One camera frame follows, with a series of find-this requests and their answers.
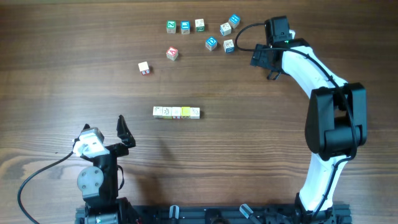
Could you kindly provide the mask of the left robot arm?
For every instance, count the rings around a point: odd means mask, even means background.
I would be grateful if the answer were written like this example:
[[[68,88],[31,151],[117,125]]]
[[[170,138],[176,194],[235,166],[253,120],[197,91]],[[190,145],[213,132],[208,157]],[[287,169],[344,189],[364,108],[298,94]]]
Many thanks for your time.
[[[84,209],[76,211],[76,223],[139,223],[127,198],[119,198],[118,192],[124,181],[118,182],[118,171],[123,168],[118,158],[127,156],[136,141],[127,127],[124,116],[120,115],[116,127],[121,142],[105,146],[104,136],[96,127],[86,124],[73,144],[73,153],[90,161],[92,166],[84,168],[77,186],[85,201]]]

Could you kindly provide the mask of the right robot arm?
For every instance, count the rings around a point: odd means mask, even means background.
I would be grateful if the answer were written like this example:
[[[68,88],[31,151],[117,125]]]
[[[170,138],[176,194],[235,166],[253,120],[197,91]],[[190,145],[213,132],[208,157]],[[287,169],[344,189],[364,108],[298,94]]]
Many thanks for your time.
[[[294,221],[332,219],[333,194],[344,166],[367,139],[366,90],[336,76],[285,16],[263,22],[266,44],[256,45],[251,65],[291,76],[309,97],[305,140],[311,151],[307,178],[295,201]]]

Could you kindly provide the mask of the yellow W letter block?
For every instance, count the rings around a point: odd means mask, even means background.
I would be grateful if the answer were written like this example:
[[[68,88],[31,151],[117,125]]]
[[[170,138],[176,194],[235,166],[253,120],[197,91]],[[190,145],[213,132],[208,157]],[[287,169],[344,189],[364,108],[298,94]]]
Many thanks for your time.
[[[181,118],[190,119],[191,107],[181,107]]]

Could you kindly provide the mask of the white red green block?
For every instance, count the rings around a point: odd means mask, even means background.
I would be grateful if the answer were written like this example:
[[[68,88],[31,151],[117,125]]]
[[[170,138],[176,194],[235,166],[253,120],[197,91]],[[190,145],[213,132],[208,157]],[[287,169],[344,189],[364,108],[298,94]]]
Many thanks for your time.
[[[172,118],[173,119],[180,119],[181,118],[181,107],[172,107]]]

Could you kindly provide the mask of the ladybug picture block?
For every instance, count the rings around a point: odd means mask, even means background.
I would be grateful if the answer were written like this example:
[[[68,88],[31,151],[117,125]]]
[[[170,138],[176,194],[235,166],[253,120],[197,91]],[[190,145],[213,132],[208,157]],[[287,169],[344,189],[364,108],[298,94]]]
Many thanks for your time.
[[[163,106],[162,107],[162,118],[172,119],[172,107]]]

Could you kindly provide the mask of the white yellow picture block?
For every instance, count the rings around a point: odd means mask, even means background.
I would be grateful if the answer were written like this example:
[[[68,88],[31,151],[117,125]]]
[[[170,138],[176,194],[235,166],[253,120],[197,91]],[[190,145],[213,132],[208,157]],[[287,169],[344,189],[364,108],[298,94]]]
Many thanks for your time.
[[[196,107],[190,108],[190,119],[200,119],[200,109]]]

